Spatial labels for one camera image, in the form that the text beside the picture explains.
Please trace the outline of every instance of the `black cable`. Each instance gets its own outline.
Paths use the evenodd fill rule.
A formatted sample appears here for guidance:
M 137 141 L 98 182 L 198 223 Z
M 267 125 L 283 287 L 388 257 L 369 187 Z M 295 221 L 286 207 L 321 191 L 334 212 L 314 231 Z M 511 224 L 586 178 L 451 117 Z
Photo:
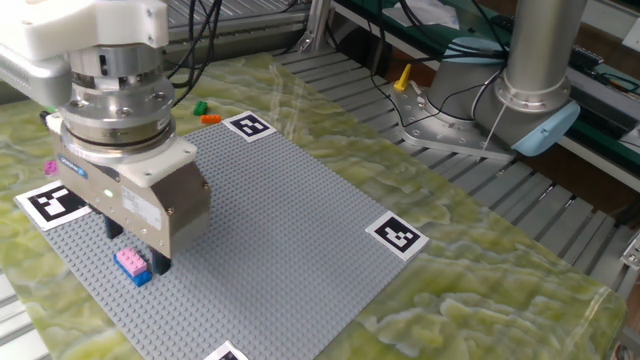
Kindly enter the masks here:
M 208 24 L 209 21 L 211 21 L 211 17 L 213 16 L 213 12 L 209 11 L 207 13 L 207 15 L 205 16 L 205 20 L 204 23 Z M 196 46 L 198 45 L 198 43 L 200 42 L 200 40 L 202 39 L 205 30 L 207 29 L 206 26 L 202 26 L 200 28 L 200 32 L 198 33 L 198 35 L 195 37 L 195 39 L 193 39 L 193 41 L 191 42 L 191 45 L 189 47 L 189 51 L 187 51 L 186 54 L 184 54 L 184 56 L 182 57 L 182 59 L 178 62 L 178 64 L 180 66 L 176 66 L 171 73 L 169 73 L 169 75 L 167 76 L 169 79 L 172 78 L 178 71 L 180 71 L 180 69 L 182 69 L 182 67 L 184 66 L 184 63 L 187 61 L 187 59 L 189 59 L 189 57 L 191 56 L 191 54 L 193 54 L 195 52 Z
M 420 119 L 416 119 L 416 120 L 414 120 L 414 121 L 410 122 L 409 124 L 406 124 L 406 125 L 405 125 L 405 124 L 403 123 L 402 125 L 403 125 L 404 127 L 407 127 L 407 126 L 410 126 L 410 125 L 413 125 L 413 124 L 417 123 L 418 121 L 422 121 L 422 120 L 430 119 L 430 118 L 432 118 L 432 117 L 435 117 L 435 116 L 440 115 L 440 114 L 442 113 L 442 110 L 444 109 L 445 104 L 447 103 L 447 101 L 448 101 L 449 99 L 451 99 L 452 97 L 454 97 L 454 96 L 456 96 L 456 95 L 460 95 L 460 94 L 463 94 L 463 93 L 465 93 L 465 92 L 467 92 L 467 91 L 473 90 L 473 89 L 475 89 L 475 88 L 479 88 L 479 87 L 482 87 L 482 86 L 486 86 L 486 87 L 488 87 L 489 85 L 493 84 L 496 80 L 498 80 L 498 78 L 500 77 L 500 74 L 504 71 L 504 69 L 505 69 L 505 68 L 506 68 L 506 65 L 505 65 L 505 66 L 503 66 L 503 67 L 502 67 L 502 69 L 500 69 L 500 71 L 499 71 L 496 75 L 494 75 L 494 77 L 493 77 L 493 78 L 491 79 L 491 81 L 489 81 L 489 82 L 486 82 L 486 81 L 485 81 L 485 82 L 483 82 L 482 84 L 474 85 L 474 86 L 471 86 L 471 87 L 466 88 L 466 89 L 464 89 L 464 90 L 456 91 L 456 92 L 454 92 L 454 93 L 449 94 L 446 98 L 444 98 L 444 100 L 442 101 L 442 105 L 440 105 L 440 108 L 439 108 L 439 109 L 438 109 L 437 107 L 435 107 L 434 105 L 432 105 L 432 106 L 433 106 L 433 108 L 435 108 L 436 110 L 438 110 L 435 114 L 427 115 L 427 116 L 422 117 L 422 118 L 420 118 Z
M 436 45 L 443 47 L 445 49 L 451 49 L 453 51 L 456 51 L 458 53 L 461 54 L 466 54 L 466 55 L 474 55 L 477 57 L 480 57 L 478 55 L 481 54 L 485 54 L 485 55 L 492 55 L 492 56 L 496 56 L 498 58 L 505 58 L 505 52 L 503 51 L 494 51 L 494 50 L 486 50 L 486 49 L 478 49 L 472 46 L 467 46 L 464 44 L 458 44 L 458 43 L 452 43 L 452 44 L 443 44 L 440 41 L 432 38 L 429 34 L 427 34 L 422 27 L 425 26 L 425 24 L 422 23 L 422 21 L 418 18 L 418 16 L 413 12 L 413 10 L 411 10 L 411 8 L 409 7 L 409 5 L 407 4 L 406 0 L 400 0 L 400 6 L 402 7 L 402 11 L 404 12 L 405 16 L 407 17 L 407 19 L 409 19 L 409 22 L 411 22 L 411 24 L 413 26 L 416 27 L 416 29 L 418 29 L 418 31 L 428 40 L 432 41 L 433 43 L 435 43 Z M 381 3 L 382 0 L 378 0 L 378 11 L 381 12 Z
M 382 2 L 379 0 L 379 1 L 378 1 L 378 9 L 380 9 L 380 8 L 381 8 L 381 5 L 382 5 Z M 373 29 L 371 28 L 371 23 L 370 23 L 370 22 L 367 22 L 367 25 L 369 26 L 369 32 L 373 34 Z M 383 30 L 381 27 L 378 27 L 378 28 L 380 29 L 380 44 L 379 44 L 379 46 L 384 46 L 384 44 L 385 44 L 385 41 L 384 41 L 384 30 Z M 331 28 L 327 25 L 327 26 L 326 26 L 326 29 L 327 29 L 327 31 L 328 31 L 328 33 L 329 33 L 329 36 L 331 37 L 331 40 L 332 40 L 332 41 L 337 45 L 337 41 L 335 40 L 335 37 L 334 37 L 334 36 L 332 36 L 333 31 L 331 30 Z M 443 55 L 443 56 L 439 56 L 439 57 L 437 57 L 437 58 L 436 58 L 436 57 L 433 57 L 433 58 L 426 58 L 426 60 L 425 60 L 425 61 L 432 61 L 432 60 L 436 60 L 436 59 L 446 59 L 446 58 L 465 58 L 465 57 L 469 57 L 469 56 L 468 56 L 468 55 L 464 55 L 464 54 Z M 489 85 L 491 85 L 492 83 L 494 83 L 494 82 L 495 82 L 495 81 L 500 77 L 500 74 L 501 74 L 505 69 L 506 69 L 506 62 L 505 62 L 505 64 L 502 66 L 502 68 L 500 69 L 500 71 L 499 71 L 496 75 L 494 75 L 494 77 L 493 77 L 489 82 L 486 82 L 486 81 L 485 81 L 485 82 L 483 82 L 482 84 L 474 85 L 474 86 L 469 87 L 469 88 L 467 88 L 467 89 L 460 90 L 460 91 L 457 91 L 457 92 L 454 92 L 454 93 L 452 93 L 452 94 L 448 95 L 448 96 L 444 99 L 444 101 L 442 102 L 442 105 L 440 106 L 440 108 L 439 108 L 439 109 L 438 109 L 438 108 L 436 108 L 436 107 L 434 106 L 434 108 L 436 108 L 436 109 L 438 110 L 435 114 L 427 115 L 427 116 L 422 117 L 422 118 L 420 118 L 420 119 L 414 120 L 414 121 L 412 121 L 411 123 L 406 124 L 406 125 L 404 124 L 404 120 L 402 119 L 402 114 L 400 113 L 400 110 L 398 109 L 398 106 L 397 106 L 397 105 L 396 105 L 396 103 L 393 101 L 393 99 L 391 99 L 391 96 L 389 96 L 388 94 L 386 94 L 386 93 L 385 93 L 385 92 L 384 92 L 384 91 L 383 91 L 383 90 L 378 86 L 378 84 L 376 84 L 376 83 L 375 83 L 375 80 L 374 80 L 374 78 L 373 78 L 373 76 L 375 75 L 375 72 L 374 72 L 374 69 L 373 69 L 373 65 L 372 65 L 371 74 L 370 74 L 370 76 L 369 76 L 369 77 L 370 77 L 370 79 L 371 79 L 371 83 L 373 83 L 373 86 L 374 86 L 374 87 L 375 87 L 375 88 L 376 88 L 376 89 L 377 89 L 377 90 L 378 90 L 378 91 L 379 91 L 379 92 L 380 92 L 380 93 L 381 93 L 381 94 L 382 94 L 382 95 L 383 95 L 387 100 L 389 100 L 389 102 L 390 102 L 390 103 L 391 103 L 391 105 L 393 106 L 394 110 L 396 111 L 396 113 L 397 113 L 397 114 L 398 114 L 398 116 L 400 117 L 400 122 L 401 122 L 402 126 L 407 127 L 407 126 L 410 126 L 410 125 L 412 125 L 412 124 L 415 124 L 415 123 L 416 123 L 416 122 L 418 122 L 418 121 L 422 121 L 422 120 L 425 120 L 425 119 L 429 119 L 429 118 L 432 118 L 432 117 L 438 116 L 440 113 L 442 113 L 442 109 L 444 109 L 444 106 L 445 106 L 445 104 L 447 103 L 447 101 L 448 101 L 449 99 L 451 99 L 452 97 L 456 96 L 456 95 L 459 95 L 459 94 L 465 93 L 465 92 L 467 92 L 467 91 L 473 90 L 473 89 L 478 88 L 478 87 L 482 87 L 482 86 L 488 87 Z
M 640 89 L 640 84 L 638 84 L 635 81 L 623 78 L 622 76 L 618 76 L 616 74 L 611 74 L 611 73 L 600 73 L 599 75 L 604 77 L 604 78 L 613 78 L 613 79 L 616 79 L 616 80 L 619 80 L 619 81 L 623 81 L 623 82 L 631 85 L 631 87 L 632 87 L 631 89 L 625 88 L 625 90 L 627 92 L 635 92 L 636 90 Z
M 191 93 L 193 88 L 195 88 L 196 84 L 200 80 L 200 77 L 202 77 L 202 74 L 204 73 L 204 70 L 206 69 L 206 67 L 213 61 L 213 57 L 215 53 L 215 50 L 214 50 L 215 38 L 218 32 L 218 22 L 220 20 L 221 11 L 222 11 L 222 0 L 215 0 L 213 5 L 211 6 L 211 13 L 215 13 L 215 16 L 213 18 L 213 29 L 209 33 L 209 44 L 207 47 L 207 56 L 204 62 L 202 63 L 202 65 L 200 66 L 200 69 L 198 70 L 198 74 L 196 74 L 191 85 L 176 99 L 175 103 L 173 104 L 174 107 L 177 106 L 180 102 L 182 102 L 182 100 L 184 100 L 187 97 L 187 95 L 189 95 L 189 93 Z
M 500 39 L 500 36 L 498 36 L 498 32 L 496 31 L 495 27 L 493 26 L 493 23 L 491 22 L 491 19 L 489 19 L 489 16 L 487 16 L 487 13 L 484 11 L 482 6 L 480 6 L 480 4 L 478 4 L 478 2 L 476 0 L 471 0 L 471 2 L 476 7 L 476 9 L 478 9 L 478 11 L 480 12 L 480 15 L 482 15 L 482 17 L 484 18 L 484 21 L 487 22 L 487 25 L 489 25 L 489 30 L 491 30 L 491 33 L 493 33 L 493 37 L 496 38 L 496 42 L 498 42 L 498 45 L 500 45 L 500 48 L 502 49 L 502 51 L 505 52 L 505 53 L 509 52 L 507 50 L 507 47 L 504 46 L 504 44 L 502 43 L 502 40 Z
M 637 148 L 640 148 L 640 145 L 638 145 L 638 144 L 634 144 L 634 143 L 629 142 L 629 141 L 618 140 L 618 142 L 621 142 L 621 143 L 623 143 L 623 144 L 628 144 L 628 145 L 631 145 L 631 146 L 635 146 L 635 147 L 637 147 Z
M 195 10 L 196 10 L 196 0 L 191 0 L 191 2 L 189 3 L 189 22 L 188 22 L 188 27 L 189 27 L 189 42 L 193 44 L 194 42 L 194 17 L 195 17 Z M 172 84 L 173 87 L 180 89 L 180 88 L 185 88 L 188 86 L 191 86 L 191 83 L 193 83 L 193 78 L 194 78 L 194 74 L 195 74 L 195 70 L 194 70 L 194 66 L 195 66 L 195 52 L 191 53 L 191 56 L 189 56 L 189 76 L 187 77 L 187 80 L 183 83 L 174 83 Z

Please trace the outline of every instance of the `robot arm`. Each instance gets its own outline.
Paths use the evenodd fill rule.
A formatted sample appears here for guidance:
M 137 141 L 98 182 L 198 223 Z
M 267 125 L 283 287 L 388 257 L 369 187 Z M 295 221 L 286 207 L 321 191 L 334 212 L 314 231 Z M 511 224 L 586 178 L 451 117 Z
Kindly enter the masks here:
M 0 79 L 45 106 L 71 98 L 65 54 L 97 45 L 169 41 L 159 0 L 6 0 L 0 14 Z
M 171 115 L 167 5 L 5 2 L 0 79 L 58 108 L 47 125 L 63 184 L 104 214 L 108 237 L 126 229 L 149 244 L 164 273 L 208 226 L 211 194 Z

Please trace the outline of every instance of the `black and white fiducial marker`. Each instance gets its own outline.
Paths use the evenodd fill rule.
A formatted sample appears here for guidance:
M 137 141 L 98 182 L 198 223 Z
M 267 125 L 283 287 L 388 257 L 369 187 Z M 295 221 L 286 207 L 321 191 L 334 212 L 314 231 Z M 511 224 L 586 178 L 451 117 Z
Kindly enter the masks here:
M 60 181 L 18 195 L 15 201 L 43 231 L 91 212 L 87 203 Z

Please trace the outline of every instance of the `gray metal plate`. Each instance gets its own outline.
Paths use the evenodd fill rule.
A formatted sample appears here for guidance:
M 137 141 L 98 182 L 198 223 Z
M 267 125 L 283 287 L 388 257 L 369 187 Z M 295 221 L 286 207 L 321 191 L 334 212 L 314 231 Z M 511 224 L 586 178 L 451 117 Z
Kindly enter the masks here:
M 211 185 L 208 232 L 136 288 L 97 214 L 44 236 L 146 359 L 204 359 L 230 340 L 250 359 L 312 359 L 405 265 L 365 229 L 386 210 L 280 134 L 224 125 L 186 137 Z

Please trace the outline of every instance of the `marble table surface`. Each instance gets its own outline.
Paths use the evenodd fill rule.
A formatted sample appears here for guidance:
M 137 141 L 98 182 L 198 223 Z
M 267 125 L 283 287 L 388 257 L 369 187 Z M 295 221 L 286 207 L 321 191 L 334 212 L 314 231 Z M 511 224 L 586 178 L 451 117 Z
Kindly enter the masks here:
M 250 110 L 431 238 L 319 359 L 605 358 L 623 300 L 290 74 L 268 54 L 212 64 L 174 115 L 180 134 Z M 55 359 L 140 359 L 13 197 L 47 183 L 42 108 L 0 107 L 0 267 Z

